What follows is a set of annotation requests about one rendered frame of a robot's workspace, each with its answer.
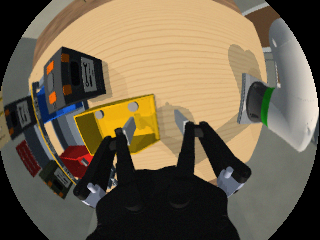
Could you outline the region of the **blue open bin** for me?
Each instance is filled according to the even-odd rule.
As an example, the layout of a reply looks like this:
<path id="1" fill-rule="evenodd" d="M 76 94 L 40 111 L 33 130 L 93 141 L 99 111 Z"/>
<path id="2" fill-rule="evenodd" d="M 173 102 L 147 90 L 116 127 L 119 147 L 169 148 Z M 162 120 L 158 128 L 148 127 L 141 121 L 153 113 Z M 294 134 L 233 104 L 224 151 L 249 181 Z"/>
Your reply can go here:
<path id="1" fill-rule="evenodd" d="M 48 108 L 47 108 L 47 103 L 46 103 L 46 97 L 45 97 L 45 92 L 44 92 L 44 86 L 41 88 L 41 90 L 38 92 L 37 94 L 37 98 L 38 98 L 38 103 L 39 103 L 39 109 L 41 112 L 41 117 L 43 120 L 43 123 L 47 123 L 61 115 L 64 115 L 70 111 L 73 111 L 79 107 L 82 107 L 82 102 L 74 104 L 72 106 L 68 106 L 67 108 L 63 108 L 57 112 L 54 112 L 52 114 L 48 113 Z M 66 112 L 67 111 L 67 112 Z M 47 122 L 46 122 L 47 121 Z M 44 124 L 45 124 L 44 123 Z"/>

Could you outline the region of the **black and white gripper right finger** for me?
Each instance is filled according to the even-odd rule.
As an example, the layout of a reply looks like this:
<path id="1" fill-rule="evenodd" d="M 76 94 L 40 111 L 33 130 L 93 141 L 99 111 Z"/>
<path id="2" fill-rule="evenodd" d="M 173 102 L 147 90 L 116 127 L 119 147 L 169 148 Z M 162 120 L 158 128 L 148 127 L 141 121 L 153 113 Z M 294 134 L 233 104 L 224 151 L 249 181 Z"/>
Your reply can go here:
<path id="1" fill-rule="evenodd" d="M 236 193 L 251 176 L 251 169 L 239 160 L 214 129 L 205 121 L 195 125 L 177 109 L 175 123 L 183 137 L 176 169 L 169 190 L 168 201 L 172 207 L 183 208 L 192 196 L 195 167 L 195 137 L 198 137 L 209 159 L 217 186 L 227 198 Z M 185 131 L 184 131 L 185 128 Z"/>

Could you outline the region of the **dark grey metal shelf rack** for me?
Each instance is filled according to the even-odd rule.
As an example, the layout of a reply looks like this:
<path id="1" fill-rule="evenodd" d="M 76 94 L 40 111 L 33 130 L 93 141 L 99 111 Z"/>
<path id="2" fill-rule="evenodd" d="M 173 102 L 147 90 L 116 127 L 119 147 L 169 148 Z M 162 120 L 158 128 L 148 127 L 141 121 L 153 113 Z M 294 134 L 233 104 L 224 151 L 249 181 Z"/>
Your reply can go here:
<path id="1" fill-rule="evenodd" d="M 32 95 L 33 95 L 33 102 L 34 102 L 34 107 L 35 107 L 35 112 L 36 116 L 38 119 L 38 123 L 40 126 L 40 129 L 42 131 L 42 134 L 45 138 L 45 141 L 51 150 L 53 156 L 59 163 L 59 165 L 62 167 L 62 169 L 65 171 L 65 173 L 71 178 L 71 180 L 77 185 L 77 183 L 80 181 L 80 178 L 78 180 L 71 174 L 71 172 L 67 169 L 67 167 L 64 165 L 62 160 L 60 159 L 59 155 L 57 154 L 56 150 L 54 149 L 49 136 L 47 134 L 47 131 L 45 129 L 40 109 L 39 109 L 39 104 L 38 104 L 38 98 L 37 98 L 37 90 L 41 89 L 44 86 L 44 76 L 37 81 L 37 82 L 32 82 Z M 37 89 L 37 90 L 36 90 Z M 69 113 L 66 113 L 64 115 L 61 115 L 57 117 L 56 119 L 51 120 L 51 124 L 53 125 L 52 127 L 56 137 L 62 147 L 63 150 L 66 150 L 68 146 L 79 146 L 79 145 L 85 145 L 82 137 L 79 133 L 79 130 L 77 128 L 77 125 L 75 123 L 74 117 L 75 115 L 89 109 L 88 102 L 83 101 L 82 102 L 82 107 L 79 107 Z M 44 142 L 43 136 L 41 134 L 41 131 L 39 129 L 38 123 L 34 125 L 33 127 L 29 128 L 29 130 L 26 130 L 23 135 L 25 137 L 25 140 L 34 156 L 36 159 L 37 163 L 39 166 L 43 169 L 46 164 L 51 160 L 55 160 L 49 151 L 46 143 Z M 46 152 L 46 153 L 45 153 Z M 55 161 L 56 161 L 55 160 Z M 111 174 L 109 178 L 109 183 L 107 189 L 111 189 L 111 186 L 117 186 L 117 180 L 114 178 L 116 174 L 116 169 L 114 165 L 112 166 L 111 169 Z M 74 184 L 73 183 L 73 184 Z M 113 183 L 113 184 L 112 184 Z"/>

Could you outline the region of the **yellow bin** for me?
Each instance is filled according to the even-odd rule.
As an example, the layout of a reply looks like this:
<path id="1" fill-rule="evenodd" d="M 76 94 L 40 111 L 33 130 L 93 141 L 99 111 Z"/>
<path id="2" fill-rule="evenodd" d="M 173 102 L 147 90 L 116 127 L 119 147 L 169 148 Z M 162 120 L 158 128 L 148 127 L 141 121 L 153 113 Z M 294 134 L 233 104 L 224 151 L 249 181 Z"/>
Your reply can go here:
<path id="1" fill-rule="evenodd" d="M 139 107 L 136 112 L 132 113 L 128 110 L 127 106 L 128 103 L 135 101 L 138 103 Z M 98 120 L 95 117 L 95 112 L 99 110 L 104 112 L 104 117 L 101 120 Z M 114 129 L 123 127 L 130 116 L 134 116 L 136 124 L 136 130 L 133 135 L 133 139 L 131 144 L 128 146 L 131 155 L 138 154 L 139 152 L 160 141 L 153 94 L 102 104 L 83 112 L 73 117 L 83 142 L 91 156 L 94 156 L 104 137 L 106 137 L 106 135 L 115 137 Z"/>

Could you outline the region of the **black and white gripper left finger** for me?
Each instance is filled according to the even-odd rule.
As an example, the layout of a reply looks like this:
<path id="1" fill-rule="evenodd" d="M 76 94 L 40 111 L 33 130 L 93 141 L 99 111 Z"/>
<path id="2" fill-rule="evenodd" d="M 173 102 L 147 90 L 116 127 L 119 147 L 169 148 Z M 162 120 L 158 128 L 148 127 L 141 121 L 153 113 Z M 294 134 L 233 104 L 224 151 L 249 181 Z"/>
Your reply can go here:
<path id="1" fill-rule="evenodd" d="M 106 195 L 115 154 L 120 203 L 131 211 L 138 211 L 143 207 L 144 199 L 134 175 L 136 170 L 127 146 L 131 144 L 135 130 L 134 116 L 131 116 L 123 127 L 114 129 L 116 137 L 104 137 L 84 176 L 73 189 L 73 194 L 88 206 L 91 205 L 91 208 L 96 209 L 98 201 Z"/>

